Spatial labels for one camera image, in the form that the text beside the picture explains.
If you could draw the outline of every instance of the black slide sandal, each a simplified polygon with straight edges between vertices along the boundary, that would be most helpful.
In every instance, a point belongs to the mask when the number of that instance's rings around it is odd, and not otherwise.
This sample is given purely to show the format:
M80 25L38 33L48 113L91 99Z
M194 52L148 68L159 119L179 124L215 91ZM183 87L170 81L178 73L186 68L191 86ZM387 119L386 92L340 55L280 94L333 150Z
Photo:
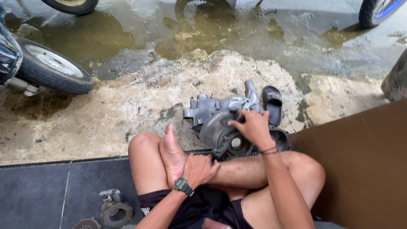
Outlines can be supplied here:
M265 86L263 88L262 98L264 110L270 113L269 123L277 127L281 123L282 99L280 91L275 87Z

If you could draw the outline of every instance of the knee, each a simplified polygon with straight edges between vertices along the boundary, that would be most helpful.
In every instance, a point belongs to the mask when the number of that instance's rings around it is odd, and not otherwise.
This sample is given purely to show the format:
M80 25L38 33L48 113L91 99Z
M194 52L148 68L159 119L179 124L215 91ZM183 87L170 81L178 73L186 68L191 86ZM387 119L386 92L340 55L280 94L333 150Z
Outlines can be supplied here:
M160 143L161 138L153 133L141 133L134 136L129 143L129 156L136 153L138 149L142 150L146 146L153 146Z
M321 164L306 154L295 151L291 151L291 154L291 164L293 166L302 170L307 177L318 181L319 183L325 183L325 170Z

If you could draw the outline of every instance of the bare foot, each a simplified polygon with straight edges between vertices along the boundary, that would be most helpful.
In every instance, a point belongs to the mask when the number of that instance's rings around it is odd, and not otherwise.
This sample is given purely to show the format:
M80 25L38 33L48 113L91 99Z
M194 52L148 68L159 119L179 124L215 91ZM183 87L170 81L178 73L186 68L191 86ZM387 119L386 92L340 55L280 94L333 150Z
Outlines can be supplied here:
M159 145L162 162L167 171L168 187L172 190L176 179L184 174L187 155L175 140L173 125L165 128L165 136Z

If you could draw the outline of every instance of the blue wheel rim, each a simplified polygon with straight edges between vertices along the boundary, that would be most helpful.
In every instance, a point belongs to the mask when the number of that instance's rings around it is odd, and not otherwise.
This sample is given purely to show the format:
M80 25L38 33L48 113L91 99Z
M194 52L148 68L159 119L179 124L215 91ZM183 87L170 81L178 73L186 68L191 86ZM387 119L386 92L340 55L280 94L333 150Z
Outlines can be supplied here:
M379 20L386 15L388 15L390 12L392 12L394 9L397 8L398 5L400 5L404 0L397 0L389 3L387 6L384 6L384 9L378 13L374 13L373 18L376 20Z

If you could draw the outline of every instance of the black shorts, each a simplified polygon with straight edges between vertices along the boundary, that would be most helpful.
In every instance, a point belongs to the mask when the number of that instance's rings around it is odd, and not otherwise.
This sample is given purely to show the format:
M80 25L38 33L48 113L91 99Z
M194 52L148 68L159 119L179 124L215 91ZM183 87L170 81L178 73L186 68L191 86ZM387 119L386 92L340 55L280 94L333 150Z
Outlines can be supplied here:
M166 189L138 196L144 215L169 193L170 190ZM204 218L221 222L232 229L253 229L243 218L240 201L232 201L223 213L215 214L213 206L202 200L199 195L192 195L181 204L168 229L197 229Z

